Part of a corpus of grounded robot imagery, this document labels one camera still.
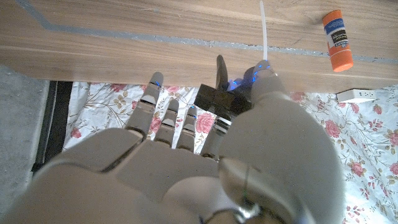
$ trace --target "white cable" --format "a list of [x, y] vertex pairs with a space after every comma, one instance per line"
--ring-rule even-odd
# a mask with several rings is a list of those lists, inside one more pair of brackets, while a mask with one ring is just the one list
[[266, 12], [264, 11], [264, 3], [260, 1], [260, 10], [261, 10], [261, 21], [262, 21], [262, 39], [264, 41], [264, 60], [268, 60], [268, 53], [267, 53], [267, 27], [266, 27]]

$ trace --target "wooden table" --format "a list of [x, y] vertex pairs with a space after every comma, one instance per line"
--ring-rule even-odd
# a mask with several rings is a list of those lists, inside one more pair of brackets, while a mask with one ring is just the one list
[[[264, 1], [269, 60], [290, 91], [337, 93], [398, 83], [398, 4]], [[354, 67], [335, 73], [322, 17], [341, 9]], [[49, 80], [214, 86], [216, 56], [231, 79], [262, 58], [259, 2], [3, 0], [0, 63]]]

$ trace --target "orange glue stick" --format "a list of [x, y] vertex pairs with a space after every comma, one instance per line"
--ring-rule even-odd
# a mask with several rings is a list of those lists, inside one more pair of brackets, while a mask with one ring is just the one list
[[326, 32], [331, 66], [333, 71], [342, 72], [354, 65], [353, 55], [349, 48], [343, 15], [335, 10], [323, 18], [323, 27]]

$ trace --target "white fabric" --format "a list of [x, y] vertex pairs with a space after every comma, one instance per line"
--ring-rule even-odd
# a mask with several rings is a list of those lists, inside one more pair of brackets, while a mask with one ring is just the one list
[[[132, 115], [144, 85], [105, 83], [73, 84], [64, 149], [105, 128], [122, 128]], [[174, 145], [187, 108], [198, 89], [163, 87], [152, 120], [153, 139], [171, 98], [178, 99]], [[376, 91], [377, 100], [338, 104], [336, 96], [292, 93], [325, 128], [340, 158], [346, 180], [345, 217], [342, 223], [391, 223], [398, 221], [398, 85]], [[215, 116], [198, 110], [195, 152], [199, 153]]]

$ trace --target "robotic hand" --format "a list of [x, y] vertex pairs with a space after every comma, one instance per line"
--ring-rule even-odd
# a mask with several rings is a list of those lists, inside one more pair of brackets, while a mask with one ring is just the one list
[[250, 79], [252, 109], [227, 114], [232, 125], [203, 157], [193, 153], [194, 106], [171, 149], [176, 100], [147, 139], [163, 83], [154, 73], [125, 129], [51, 160], [1, 223], [336, 223], [343, 181], [329, 138], [283, 94], [268, 61]]

